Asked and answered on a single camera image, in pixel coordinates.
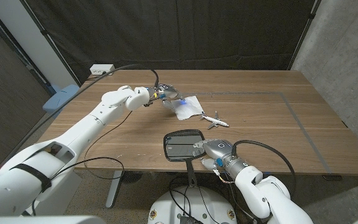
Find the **toy airplane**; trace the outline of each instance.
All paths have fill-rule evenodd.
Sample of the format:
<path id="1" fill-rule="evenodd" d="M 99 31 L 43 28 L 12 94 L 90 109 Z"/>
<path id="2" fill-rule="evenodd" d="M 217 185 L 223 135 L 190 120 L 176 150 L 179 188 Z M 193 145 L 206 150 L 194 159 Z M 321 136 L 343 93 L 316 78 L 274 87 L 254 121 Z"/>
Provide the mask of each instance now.
<path id="1" fill-rule="evenodd" d="M 212 124 L 208 126 L 208 129 L 211 129 L 213 126 L 217 127 L 218 124 L 221 126 L 224 126 L 224 127 L 229 127 L 229 125 L 227 123 L 221 121 L 218 118 L 218 112 L 216 112 L 216 111 L 215 111 L 215 118 L 211 118 L 211 117 L 207 116 L 203 111 L 200 120 L 203 118 L 205 118 L 207 121 L 212 122 Z"/>

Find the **concrete wall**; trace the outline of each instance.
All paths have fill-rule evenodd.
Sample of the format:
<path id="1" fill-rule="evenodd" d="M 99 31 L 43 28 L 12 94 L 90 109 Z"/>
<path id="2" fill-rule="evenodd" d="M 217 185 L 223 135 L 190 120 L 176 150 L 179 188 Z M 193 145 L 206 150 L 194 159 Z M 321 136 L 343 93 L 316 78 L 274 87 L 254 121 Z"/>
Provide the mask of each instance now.
<path id="1" fill-rule="evenodd" d="M 322 0 L 291 69 L 358 137 L 358 1 Z"/>

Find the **power strip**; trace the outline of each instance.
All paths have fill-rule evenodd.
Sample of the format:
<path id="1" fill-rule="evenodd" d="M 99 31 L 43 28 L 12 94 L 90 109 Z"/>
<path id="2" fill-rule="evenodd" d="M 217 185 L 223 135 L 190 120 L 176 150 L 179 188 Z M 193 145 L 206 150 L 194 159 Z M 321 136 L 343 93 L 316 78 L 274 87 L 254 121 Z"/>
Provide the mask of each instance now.
<path id="1" fill-rule="evenodd" d="M 93 64 L 90 68 L 92 75 L 102 75 L 103 72 L 109 72 L 112 69 L 115 69 L 113 64 Z"/>

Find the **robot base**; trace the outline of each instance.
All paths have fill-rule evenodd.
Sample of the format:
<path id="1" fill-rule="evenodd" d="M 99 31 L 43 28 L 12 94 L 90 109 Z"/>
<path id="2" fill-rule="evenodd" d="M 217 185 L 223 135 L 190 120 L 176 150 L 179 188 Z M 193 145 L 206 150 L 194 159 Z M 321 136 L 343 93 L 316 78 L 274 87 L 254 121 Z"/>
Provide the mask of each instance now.
<path id="1" fill-rule="evenodd" d="M 182 186 L 175 188 L 175 190 L 184 194 L 186 188 L 187 186 Z M 177 203 L 182 208 L 185 208 L 187 213 L 190 213 L 189 202 L 187 201 L 187 199 L 186 202 L 183 203 L 185 201 L 185 196 L 174 191 L 172 191 L 172 194 Z M 186 196 L 190 201 L 190 215 L 197 220 L 205 224 L 215 223 L 212 218 L 214 218 L 218 223 L 237 223 L 233 207 L 224 197 L 222 197 L 218 193 L 205 187 L 200 187 L 200 189 L 198 187 L 188 187 L 186 191 Z M 172 200 L 170 192 L 167 192 L 163 194 L 159 199 L 157 199 L 157 201 L 155 201 L 152 205 L 147 223 L 193 223 L 189 222 L 189 218 L 187 218 L 187 215 L 184 215 L 185 217 L 183 217 L 183 214 L 183 211 Z"/>

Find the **black curtain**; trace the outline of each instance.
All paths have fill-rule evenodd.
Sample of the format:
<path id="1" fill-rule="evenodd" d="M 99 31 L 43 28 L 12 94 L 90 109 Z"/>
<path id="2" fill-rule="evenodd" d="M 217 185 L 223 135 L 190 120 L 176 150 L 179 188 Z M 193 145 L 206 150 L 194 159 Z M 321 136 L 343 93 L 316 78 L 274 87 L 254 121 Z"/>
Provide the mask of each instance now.
<path id="1" fill-rule="evenodd" d="M 80 82 L 94 63 L 286 70 L 314 0 L 27 0 Z"/>

